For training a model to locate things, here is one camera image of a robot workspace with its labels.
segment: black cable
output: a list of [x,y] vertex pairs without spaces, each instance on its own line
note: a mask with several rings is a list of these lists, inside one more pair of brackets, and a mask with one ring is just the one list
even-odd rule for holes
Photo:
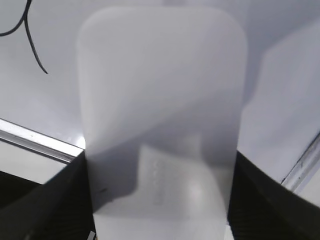
[[6,32],[2,32],[2,33],[0,32],[0,37],[4,37],[4,36],[8,36],[10,34],[13,34],[21,26],[21,24],[24,22],[25,32],[26,32],[26,35],[28,37],[29,44],[31,46],[31,49],[32,49],[33,55],[35,57],[35,60],[38,63],[39,67],[42,69],[42,71],[44,71],[46,74],[48,74],[48,72],[46,71],[46,69],[44,68],[44,66],[42,65],[42,63],[41,63],[41,61],[39,59],[39,56],[37,54],[34,42],[33,42],[32,37],[31,37],[30,29],[29,29],[28,13],[29,13],[29,9],[30,9],[31,3],[32,3],[32,0],[27,0],[25,8],[24,8],[24,11],[23,11],[23,14],[22,14],[22,17],[20,18],[19,22],[11,30],[6,31]]

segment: white device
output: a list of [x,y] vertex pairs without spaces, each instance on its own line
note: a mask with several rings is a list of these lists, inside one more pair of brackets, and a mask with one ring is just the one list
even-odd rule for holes
[[99,240],[222,240],[246,37],[204,7],[112,7],[78,37]]

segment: white wall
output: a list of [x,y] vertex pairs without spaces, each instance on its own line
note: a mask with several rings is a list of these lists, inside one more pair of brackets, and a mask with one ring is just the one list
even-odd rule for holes
[[0,171],[44,184],[66,165],[0,141]]

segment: black textured surface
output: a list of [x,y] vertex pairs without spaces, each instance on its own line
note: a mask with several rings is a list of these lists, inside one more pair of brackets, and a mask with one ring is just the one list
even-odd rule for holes
[[30,193],[40,184],[0,171],[0,210]]
[[228,220],[235,240],[319,240],[320,209],[237,154]]
[[0,240],[86,240],[90,231],[95,226],[84,153],[0,210]]

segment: white surface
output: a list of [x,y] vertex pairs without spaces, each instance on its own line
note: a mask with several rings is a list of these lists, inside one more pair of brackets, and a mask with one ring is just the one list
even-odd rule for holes
[[319,38],[317,20],[268,49],[242,112],[238,149],[278,182],[320,131]]
[[299,193],[299,196],[320,208],[320,169]]
[[78,52],[99,239],[223,239],[247,58],[239,25],[214,8],[109,8],[84,24]]
[[0,171],[44,184],[66,165],[0,141]]

